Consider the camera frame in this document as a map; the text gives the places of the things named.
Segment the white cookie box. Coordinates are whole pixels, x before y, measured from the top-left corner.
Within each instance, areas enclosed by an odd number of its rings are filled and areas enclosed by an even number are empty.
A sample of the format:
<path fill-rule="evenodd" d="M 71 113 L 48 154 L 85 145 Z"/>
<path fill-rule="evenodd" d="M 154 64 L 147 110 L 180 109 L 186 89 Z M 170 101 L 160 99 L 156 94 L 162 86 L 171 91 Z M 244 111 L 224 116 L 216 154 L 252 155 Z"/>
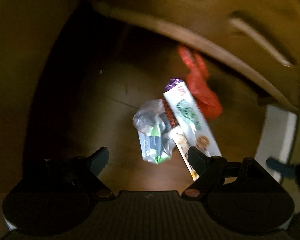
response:
<path fill-rule="evenodd" d="M 164 99 L 168 105 L 167 116 L 175 123 L 170 135 L 192 179 L 196 180 L 199 174 L 190 164 L 190 147 L 196 147 L 208 157 L 221 156 L 221 152 L 206 119 L 183 80 L 170 79 L 165 88 Z"/>

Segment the red plastic bag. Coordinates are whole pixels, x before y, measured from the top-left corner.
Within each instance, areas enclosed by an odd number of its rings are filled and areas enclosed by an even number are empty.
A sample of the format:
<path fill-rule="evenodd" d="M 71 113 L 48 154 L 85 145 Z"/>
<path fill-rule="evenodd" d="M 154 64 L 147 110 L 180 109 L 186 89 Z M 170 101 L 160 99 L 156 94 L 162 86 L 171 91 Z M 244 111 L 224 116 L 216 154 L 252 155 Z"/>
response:
<path fill-rule="evenodd" d="M 209 72 L 202 56 L 198 51 L 184 45 L 179 45 L 178 54 L 190 71 L 186 76 L 186 85 L 196 100 L 201 113 L 208 121 L 219 117 L 223 108 L 218 96 L 207 84 Z"/>

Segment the clear plastic wrapper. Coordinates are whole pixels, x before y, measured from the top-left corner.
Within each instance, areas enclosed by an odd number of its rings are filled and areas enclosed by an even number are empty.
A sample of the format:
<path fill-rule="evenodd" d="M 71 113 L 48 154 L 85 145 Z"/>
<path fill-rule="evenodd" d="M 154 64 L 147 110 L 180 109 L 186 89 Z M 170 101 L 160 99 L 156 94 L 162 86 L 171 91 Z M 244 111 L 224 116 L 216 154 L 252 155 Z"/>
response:
<path fill-rule="evenodd" d="M 172 127 L 161 99 L 146 101 L 134 115 L 133 124 L 144 161 L 161 164 L 171 159 L 175 142 L 170 137 Z"/>

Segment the wooden nightstand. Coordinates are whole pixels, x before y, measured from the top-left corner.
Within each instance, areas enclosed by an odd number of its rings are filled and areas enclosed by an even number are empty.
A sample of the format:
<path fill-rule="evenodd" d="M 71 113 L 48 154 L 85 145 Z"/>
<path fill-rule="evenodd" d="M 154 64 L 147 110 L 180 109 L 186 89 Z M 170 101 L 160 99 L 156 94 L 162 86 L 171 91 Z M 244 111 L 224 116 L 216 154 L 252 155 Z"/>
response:
<path fill-rule="evenodd" d="M 182 42 L 300 111 L 300 0 L 92 0 L 98 12 Z"/>

